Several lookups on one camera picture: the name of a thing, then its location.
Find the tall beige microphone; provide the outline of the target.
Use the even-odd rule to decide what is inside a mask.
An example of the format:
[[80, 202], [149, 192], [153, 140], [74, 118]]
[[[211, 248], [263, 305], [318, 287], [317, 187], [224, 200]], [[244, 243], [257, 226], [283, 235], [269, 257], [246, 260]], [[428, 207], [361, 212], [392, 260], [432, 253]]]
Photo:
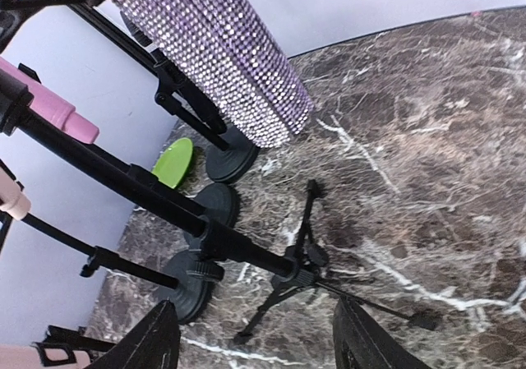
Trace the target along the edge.
[[22, 191], [21, 185], [5, 170], [1, 170], [1, 211], [15, 220], [23, 220], [31, 209], [31, 202]]

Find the green round plate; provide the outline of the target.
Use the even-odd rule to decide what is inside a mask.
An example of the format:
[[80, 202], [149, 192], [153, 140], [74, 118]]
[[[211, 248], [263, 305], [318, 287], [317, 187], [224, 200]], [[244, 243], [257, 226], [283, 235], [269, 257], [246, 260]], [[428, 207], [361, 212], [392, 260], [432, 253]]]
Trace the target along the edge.
[[165, 151], [152, 169], [164, 185], [177, 188], [186, 178], [193, 158], [193, 142], [188, 137], [177, 139]]

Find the black clip mic stand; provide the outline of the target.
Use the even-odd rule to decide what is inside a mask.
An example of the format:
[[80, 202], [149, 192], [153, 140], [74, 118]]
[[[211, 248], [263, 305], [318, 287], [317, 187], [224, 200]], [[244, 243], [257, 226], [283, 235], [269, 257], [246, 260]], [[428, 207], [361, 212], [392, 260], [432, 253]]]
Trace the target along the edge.
[[126, 164], [95, 144], [84, 144], [92, 169], [85, 173], [129, 201], [184, 231], [186, 242], [205, 231], [214, 220], [227, 227], [235, 225], [240, 197], [223, 183], [212, 183], [188, 198], [163, 184], [153, 173], [135, 164]]

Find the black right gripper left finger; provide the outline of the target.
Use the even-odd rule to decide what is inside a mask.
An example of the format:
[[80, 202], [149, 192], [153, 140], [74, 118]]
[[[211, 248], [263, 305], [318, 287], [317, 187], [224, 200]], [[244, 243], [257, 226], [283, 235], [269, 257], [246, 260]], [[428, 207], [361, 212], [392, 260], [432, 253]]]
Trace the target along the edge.
[[175, 306], [163, 300], [118, 344], [87, 368], [177, 368], [180, 338]]

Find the back round-base mic stand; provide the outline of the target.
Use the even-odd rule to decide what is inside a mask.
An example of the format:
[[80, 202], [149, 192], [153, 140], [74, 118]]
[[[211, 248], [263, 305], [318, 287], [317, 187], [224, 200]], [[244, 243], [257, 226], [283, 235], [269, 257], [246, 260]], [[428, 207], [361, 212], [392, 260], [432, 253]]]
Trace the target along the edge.
[[213, 102], [136, 25], [123, 17], [126, 34], [85, 4], [69, 7], [158, 78], [155, 102], [210, 143], [205, 169], [214, 182], [235, 183], [253, 165], [259, 148], [223, 120]]

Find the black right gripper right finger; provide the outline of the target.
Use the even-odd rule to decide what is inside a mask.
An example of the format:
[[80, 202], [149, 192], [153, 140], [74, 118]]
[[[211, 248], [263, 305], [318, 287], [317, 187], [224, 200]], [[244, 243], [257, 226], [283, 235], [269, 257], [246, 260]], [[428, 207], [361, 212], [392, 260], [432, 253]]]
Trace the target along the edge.
[[355, 301], [340, 298], [333, 319], [338, 368], [428, 369], [403, 348]]

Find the purple rhinestone microphone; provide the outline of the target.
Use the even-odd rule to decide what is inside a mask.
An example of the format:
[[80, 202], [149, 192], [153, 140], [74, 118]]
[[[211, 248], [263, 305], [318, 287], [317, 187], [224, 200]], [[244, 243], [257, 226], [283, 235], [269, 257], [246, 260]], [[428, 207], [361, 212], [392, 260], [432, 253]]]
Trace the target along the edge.
[[252, 143], [279, 147], [313, 103], [248, 0], [111, 0]]

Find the front round-base mic stand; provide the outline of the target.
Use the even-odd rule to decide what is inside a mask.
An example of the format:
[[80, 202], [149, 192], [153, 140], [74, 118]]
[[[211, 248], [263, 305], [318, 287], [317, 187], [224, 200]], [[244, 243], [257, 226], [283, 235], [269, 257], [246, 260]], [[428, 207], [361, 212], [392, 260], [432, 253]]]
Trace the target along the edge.
[[85, 336], [83, 327], [69, 330], [57, 325], [48, 326], [42, 342], [32, 343], [43, 367], [80, 366], [77, 353], [86, 353], [91, 363], [95, 357], [93, 353], [106, 353], [114, 346], [115, 343]]

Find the black tripod mic stand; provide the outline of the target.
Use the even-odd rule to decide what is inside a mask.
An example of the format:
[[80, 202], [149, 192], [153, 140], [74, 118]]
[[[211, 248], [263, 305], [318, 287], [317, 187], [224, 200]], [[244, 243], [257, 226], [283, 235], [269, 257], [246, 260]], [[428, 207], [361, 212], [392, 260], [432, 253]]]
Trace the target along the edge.
[[[70, 5], [81, 2], [90, 5], [105, 0], [1, 0], [1, 43], [10, 43], [20, 27], [45, 7]], [[11, 134], [20, 129], [54, 154], [85, 173], [92, 169], [86, 148], [82, 143], [58, 130], [30, 108], [34, 96], [28, 86], [13, 76], [1, 73], [1, 130]], [[291, 292], [312, 287], [326, 287], [326, 282], [314, 271], [317, 260], [299, 249], [292, 256], [277, 256], [257, 246], [250, 238], [214, 220], [205, 223], [205, 231], [190, 244], [196, 265], [191, 275], [206, 280], [220, 279], [221, 261], [246, 262], [271, 272]]]

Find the front pink microphone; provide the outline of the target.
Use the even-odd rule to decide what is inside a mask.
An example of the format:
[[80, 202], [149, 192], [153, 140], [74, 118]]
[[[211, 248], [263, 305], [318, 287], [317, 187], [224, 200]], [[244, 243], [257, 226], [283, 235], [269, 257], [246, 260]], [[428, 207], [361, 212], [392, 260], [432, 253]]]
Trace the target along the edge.
[[28, 86], [34, 96], [30, 108], [40, 117], [82, 143], [95, 142], [99, 128], [82, 117], [75, 106], [42, 85], [36, 71], [22, 63], [15, 67], [4, 58], [1, 58], [1, 70]]

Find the round-base stand of tall beige mic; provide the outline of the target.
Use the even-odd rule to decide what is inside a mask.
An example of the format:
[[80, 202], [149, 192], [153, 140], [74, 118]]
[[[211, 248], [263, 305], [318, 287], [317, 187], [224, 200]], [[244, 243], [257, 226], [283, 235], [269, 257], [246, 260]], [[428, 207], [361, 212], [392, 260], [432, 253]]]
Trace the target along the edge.
[[[17, 180], [14, 173], [5, 164], [1, 164], [2, 169]], [[18, 183], [23, 191], [24, 186], [19, 181]], [[6, 241], [14, 220], [9, 214], [1, 211], [1, 243]], [[17, 221], [21, 221], [53, 240], [87, 256], [86, 263], [80, 272], [80, 276], [84, 278], [93, 276], [99, 268], [104, 267], [107, 270], [128, 274], [158, 285], [157, 299], [160, 301], [168, 299], [175, 305], [178, 323], [181, 325], [195, 321], [205, 310], [205, 306], [211, 298], [214, 285], [210, 281], [198, 279], [195, 275], [190, 274], [191, 266], [195, 264], [195, 261], [192, 260], [187, 250], [177, 253], [166, 264], [164, 270], [159, 272], [126, 260], [115, 251], [82, 242], [31, 213], [23, 220]]]

